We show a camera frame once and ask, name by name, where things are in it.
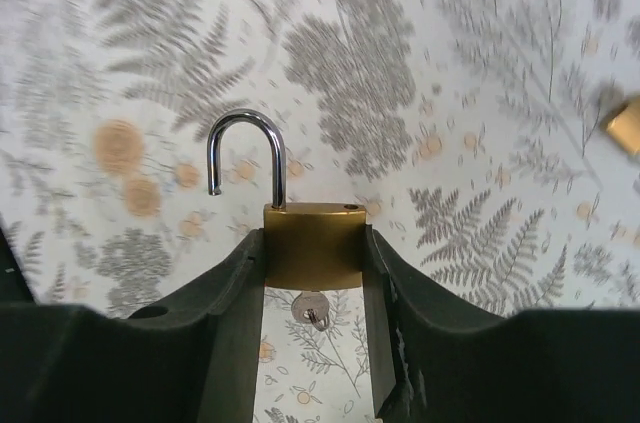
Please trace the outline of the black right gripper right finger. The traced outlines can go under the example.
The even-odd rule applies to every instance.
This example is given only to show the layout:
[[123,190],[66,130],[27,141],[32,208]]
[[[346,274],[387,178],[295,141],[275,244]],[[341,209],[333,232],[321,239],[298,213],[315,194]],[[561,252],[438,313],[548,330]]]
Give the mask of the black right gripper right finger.
[[635,422],[639,314],[533,309],[503,318],[363,234],[375,415],[386,422]]

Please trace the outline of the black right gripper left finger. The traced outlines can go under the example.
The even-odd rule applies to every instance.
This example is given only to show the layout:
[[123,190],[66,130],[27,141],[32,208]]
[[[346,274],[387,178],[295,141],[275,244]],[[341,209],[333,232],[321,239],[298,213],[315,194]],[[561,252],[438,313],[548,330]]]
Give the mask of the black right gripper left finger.
[[263,234],[126,319],[34,301],[1,247],[5,422],[249,422],[264,295]]

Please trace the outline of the silver key with ring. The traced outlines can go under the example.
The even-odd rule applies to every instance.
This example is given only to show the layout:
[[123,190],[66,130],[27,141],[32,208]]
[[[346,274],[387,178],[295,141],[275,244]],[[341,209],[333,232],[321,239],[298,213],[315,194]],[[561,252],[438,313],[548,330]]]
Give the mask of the silver key with ring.
[[296,322],[310,324],[320,332],[329,327],[329,312],[329,300],[317,291],[302,291],[291,304],[291,314]]

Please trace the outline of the brass padlock with steel shackle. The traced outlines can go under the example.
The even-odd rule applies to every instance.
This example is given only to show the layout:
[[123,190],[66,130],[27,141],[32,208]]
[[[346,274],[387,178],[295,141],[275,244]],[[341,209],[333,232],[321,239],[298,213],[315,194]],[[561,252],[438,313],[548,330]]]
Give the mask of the brass padlock with steel shackle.
[[306,291],[361,286],[366,210],[356,204],[287,202],[285,143],[263,113],[234,109],[212,125],[207,139],[208,193],[221,193],[221,142],[237,123],[257,127],[271,148],[272,202],[263,211],[266,285]]

